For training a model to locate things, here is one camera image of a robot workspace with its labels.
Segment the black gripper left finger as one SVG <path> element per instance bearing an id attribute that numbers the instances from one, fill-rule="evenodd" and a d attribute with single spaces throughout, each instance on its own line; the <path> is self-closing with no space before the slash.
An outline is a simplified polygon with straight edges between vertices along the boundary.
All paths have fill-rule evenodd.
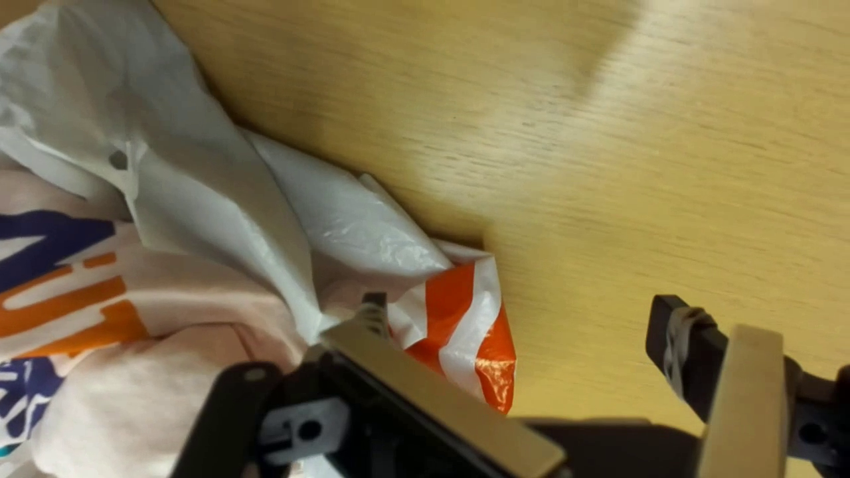
<path id="1" fill-rule="evenodd" d="M 569 454 L 407 356 L 368 293 L 293 373 L 224 369 L 169 478 L 560 478 Z"/>

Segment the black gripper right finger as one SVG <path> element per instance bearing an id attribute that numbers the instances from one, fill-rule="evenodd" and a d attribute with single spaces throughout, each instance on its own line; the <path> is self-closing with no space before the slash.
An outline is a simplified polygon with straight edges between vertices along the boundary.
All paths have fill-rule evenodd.
<path id="1" fill-rule="evenodd" d="M 696 478 L 783 478 L 789 458 L 850 478 L 850 366 L 809 374 L 779 333 L 737 324 L 726 336 L 676 295 L 651 301 L 646 353 L 703 419 Z"/>

